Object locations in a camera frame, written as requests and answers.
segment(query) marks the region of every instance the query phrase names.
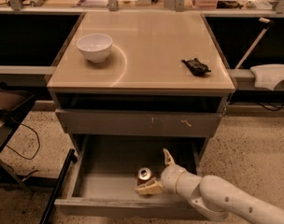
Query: cabinet top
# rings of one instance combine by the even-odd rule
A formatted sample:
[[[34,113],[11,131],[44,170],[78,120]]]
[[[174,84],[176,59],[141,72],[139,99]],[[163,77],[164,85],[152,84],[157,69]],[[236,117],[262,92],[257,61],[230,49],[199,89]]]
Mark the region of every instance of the cabinet top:
[[[102,63],[77,48],[84,35],[113,39]],[[198,58],[211,73],[195,77],[181,60]],[[72,38],[48,84],[59,90],[231,92],[234,84],[199,12],[90,11]]]

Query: terrazzo floor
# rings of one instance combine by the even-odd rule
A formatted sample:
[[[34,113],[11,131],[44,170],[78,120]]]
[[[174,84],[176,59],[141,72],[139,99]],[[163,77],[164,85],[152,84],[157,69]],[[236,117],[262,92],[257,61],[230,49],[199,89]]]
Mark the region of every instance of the terrazzo floor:
[[[23,122],[34,128],[41,148],[32,161],[26,161],[5,148],[0,159],[16,173],[57,177],[69,148],[73,147],[53,112],[52,104],[37,104]],[[24,127],[16,131],[9,146],[31,156],[37,146],[35,135]],[[261,107],[229,107],[215,136],[209,141],[201,161],[203,175],[218,175],[243,191],[284,209],[284,109],[266,111]],[[70,168],[68,177],[73,174]],[[61,196],[68,190],[68,178]],[[37,191],[29,195],[21,189],[0,188],[0,224],[39,223],[50,193]],[[51,223],[68,224],[205,224],[209,221],[145,219],[141,217],[67,216],[54,209]],[[247,223],[229,215],[223,223]]]

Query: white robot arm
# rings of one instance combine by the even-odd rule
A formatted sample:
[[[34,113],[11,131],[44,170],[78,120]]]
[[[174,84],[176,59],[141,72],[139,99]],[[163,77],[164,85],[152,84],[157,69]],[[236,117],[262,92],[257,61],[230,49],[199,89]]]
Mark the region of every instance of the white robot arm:
[[[191,174],[174,163],[168,150],[163,151],[166,168],[161,182],[152,179],[139,186],[138,193],[154,194],[158,190],[176,193],[213,221],[223,221],[231,212],[253,224],[284,224],[284,210],[248,195],[218,176]]]

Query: drawer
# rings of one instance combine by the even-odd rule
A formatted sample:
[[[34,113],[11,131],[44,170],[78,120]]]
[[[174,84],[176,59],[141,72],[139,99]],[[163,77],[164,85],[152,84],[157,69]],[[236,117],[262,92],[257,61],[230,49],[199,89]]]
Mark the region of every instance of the drawer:
[[[176,163],[196,173],[195,146],[202,139],[86,135],[65,199],[55,205],[66,215],[203,219],[174,194],[140,196],[136,174],[142,167],[160,179],[163,148]]]
[[[66,133],[211,137],[219,113],[57,109]]]
[[[156,91],[154,94],[143,94],[144,92],[151,93],[151,91],[98,92],[76,93],[58,91],[55,93],[55,96],[58,104],[63,109],[174,111],[185,113],[216,113],[220,108],[222,99],[227,99],[226,94],[209,96],[209,94],[185,93],[180,95],[180,91],[173,91],[173,94],[169,95],[164,94],[164,91]]]

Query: open drawer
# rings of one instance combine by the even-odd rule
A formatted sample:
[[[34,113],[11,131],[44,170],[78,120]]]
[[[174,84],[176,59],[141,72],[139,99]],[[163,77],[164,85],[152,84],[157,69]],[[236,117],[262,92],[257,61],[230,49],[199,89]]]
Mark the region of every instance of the open drawer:
[[[204,219],[176,195],[135,192],[140,168],[150,168],[160,179],[164,147],[176,163],[196,173],[195,146],[201,142],[197,138],[86,135],[68,195],[55,205],[67,215]]]
[[[57,109],[67,133],[211,137],[219,113]]]

